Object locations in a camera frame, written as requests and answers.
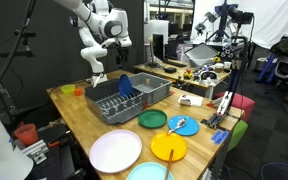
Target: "workbench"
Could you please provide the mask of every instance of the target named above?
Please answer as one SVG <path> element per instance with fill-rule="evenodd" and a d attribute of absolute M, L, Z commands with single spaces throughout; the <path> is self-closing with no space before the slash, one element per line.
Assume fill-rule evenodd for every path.
<path fill-rule="evenodd" d="M 118 70 L 108 73 L 107 77 L 108 79 L 119 78 L 122 74 L 132 75 L 130 72 Z M 84 89 L 88 85 L 89 84 L 86 83 L 77 83 L 76 87 Z M 195 119 L 200 126 L 199 132 L 195 135 L 183 136 L 188 144 L 188 151 L 183 159 L 172 163 L 171 173 L 175 179 L 201 179 L 204 172 L 216 157 L 213 173 L 215 177 L 217 177 L 225 159 L 230 135 L 222 144 L 216 145 L 211 140 L 211 137 L 217 130 L 210 129 L 201 123 L 201 120 L 209 119 L 216 111 L 214 108 L 206 105 L 211 100 L 204 98 L 201 107 L 181 105 L 177 102 L 181 95 L 189 94 L 194 96 L 194 94 L 173 87 L 170 88 L 170 91 L 172 95 L 146 109 L 162 110 L 168 119 L 176 115 L 190 116 Z M 150 142 L 153 136 L 159 132 L 167 132 L 169 130 L 167 123 L 160 128 L 147 129 L 141 126 L 137 117 L 135 117 L 124 124 L 109 125 L 97 118 L 97 116 L 90 111 L 84 95 L 74 96 L 73 94 L 64 94 L 60 88 L 56 88 L 51 92 L 50 98 L 65 120 L 67 127 L 72 131 L 74 138 L 87 155 L 89 155 L 92 145 L 98 138 L 113 130 L 130 130 L 140 137 L 142 141 L 142 151 L 136 162 L 119 173 L 107 174 L 97 171 L 102 180 L 124 180 L 137 165 L 144 162 L 156 162 L 164 166 L 167 165 L 166 161 L 157 158 L 150 149 Z M 231 108 L 230 114 L 232 116 L 226 116 L 220 126 L 232 132 L 238 122 L 238 119 L 233 116 L 239 117 L 241 113 L 241 110 Z"/>
<path fill-rule="evenodd" d="M 187 68 L 189 67 L 176 67 L 176 66 L 173 66 L 173 65 L 169 65 L 169 64 L 163 64 L 162 61 L 158 61 L 158 63 L 160 63 L 162 66 L 164 67 L 174 67 L 177 69 L 177 72 L 175 73 L 166 73 L 163 69 L 161 68 L 151 68 L 150 66 L 147 66 L 145 64 L 139 64 L 139 65 L 136 65 L 134 66 L 136 72 L 146 72 L 146 73 L 149 73 L 149 74 L 152 74 L 152 75 L 155 75 L 155 76 L 159 76 L 159 77 L 163 77 L 163 78 L 166 78 L 166 79 L 169 79 L 173 82 L 179 80 L 179 76 L 181 76 L 181 79 L 179 80 L 180 82 L 186 82 L 190 85 L 193 85 L 197 88 L 202 88 L 205 90 L 205 96 L 206 98 L 209 98 L 209 99 L 212 99 L 213 97 L 213 92 L 214 92 L 214 86 L 212 85 L 208 85 L 208 84 L 203 84 L 199 81 L 193 81 L 193 80 L 186 80 L 186 79 L 183 79 L 183 74 L 184 72 L 186 71 Z M 222 72 L 222 73 L 217 73 L 217 80 L 218 82 L 221 82 L 223 81 L 225 78 L 227 78 L 229 76 L 230 73 L 225 73 L 225 72 Z"/>

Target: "black curtain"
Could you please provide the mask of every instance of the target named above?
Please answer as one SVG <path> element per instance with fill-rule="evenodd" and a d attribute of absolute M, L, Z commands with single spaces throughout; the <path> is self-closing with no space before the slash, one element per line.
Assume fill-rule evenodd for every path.
<path fill-rule="evenodd" d="M 128 14 L 129 34 L 133 42 L 129 48 L 128 62 L 123 69 L 133 71 L 133 66 L 144 61 L 143 2 L 112 0 L 115 7 Z M 27 1 L 0 0 L 0 42 L 11 37 L 21 28 Z M 26 32 L 37 33 L 30 38 L 30 48 L 35 57 L 15 57 L 11 69 L 2 80 L 17 109 L 36 107 L 48 102 L 47 88 L 56 87 L 92 75 L 89 63 L 80 56 L 84 48 L 78 29 L 69 24 L 73 13 L 54 1 L 37 1 Z M 9 52 L 15 38 L 0 44 L 0 53 Z M 116 49 L 109 49 L 108 56 L 98 59 L 106 72 L 118 69 Z M 5 59 L 0 60 L 0 68 Z"/>

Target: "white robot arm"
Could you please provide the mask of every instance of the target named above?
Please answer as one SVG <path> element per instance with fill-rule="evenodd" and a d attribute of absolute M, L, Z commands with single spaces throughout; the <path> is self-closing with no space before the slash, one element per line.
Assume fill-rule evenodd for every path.
<path fill-rule="evenodd" d="M 81 50 L 81 56 L 91 64 L 93 87 L 106 81 L 103 64 L 96 58 L 106 56 L 106 47 L 112 43 L 122 48 L 132 45 L 128 35 L 126 12 L 123 9 L 112 8 L 107 0 L 93 0 L 88 6 L 84 5 L 82 0 L 55 1 L 78 16 L 77 19 L 71 19 L 71 23 L 80 28 L 80 37 L 87 46 Z M 94 40 L 90 31 L 108 39 L 100 45 Z"/>

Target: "plastic plate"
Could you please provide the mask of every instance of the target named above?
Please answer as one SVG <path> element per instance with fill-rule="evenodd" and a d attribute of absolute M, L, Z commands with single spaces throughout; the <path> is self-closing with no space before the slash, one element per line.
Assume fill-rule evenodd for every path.
<path fill-rule="evenodd" d="M 101 136 L 90 150 L 90 162 L 98 171 L 116 173 L 127 169 L 139 157 L 142 141 L 132 131 L 115 130 Z"/>
<path fill-rule="evenodd" d="M 166 123 L 167 115 L 163 111 L 151 109 L 139 114 L 138 120 L 146 128 L 158 128 Z"/>
<path fill-rule="evenodd" d="M 126 180 L 163 180 L 165 172 L 165 166 L 155 162 L 146 162 L 136 166 L 130 174 L 128 174 Z M 173 179 L 172 173 L 169 172 L 167 180 Z"/>
<path fill-rule="evenodd" d="M 126 74 L 122 74 L 120 76 L 120 79 L 118 82 L 118 89 L 120 91 L 121 96 L 129 96 L 131 94 L 132 81 Z"/>
<path fill-rule="evenodd" d="M 175 130 L 174 132 L 182 135 L 182 136 L 190 136 L 190 135 L 194 135 L 196 134 L 199 129 L 200 126 L 198 125 L 197 121 L 189 116 L 174 116 L 172 117 L 169 121 L 168 121 L 168 127 L 170 129 L 174 129 L 177 125 L 177 122 L 182 119 L 185 118 L 186 119 L 186 124 Z"/>
<path fill-rule="evenodd" d="M 175 133 L 167 135 L 167 132 L 161 132 L 151 141 L 153 154 L 164 161 L 168 161 L 172 149 L 174 150 L 172 161 L 182 159 L 187 153 L 187 148 L 185 139 Z"/>

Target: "red cup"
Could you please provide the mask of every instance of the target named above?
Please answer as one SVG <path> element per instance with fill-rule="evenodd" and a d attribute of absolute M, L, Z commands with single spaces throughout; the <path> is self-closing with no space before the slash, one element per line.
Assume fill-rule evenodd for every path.
<path fill-rule="evenodd" d="M 14 131 L 15 136 L 26 146 L 38 141 L 38 135 L 34 124 L 25 124 Z"/>

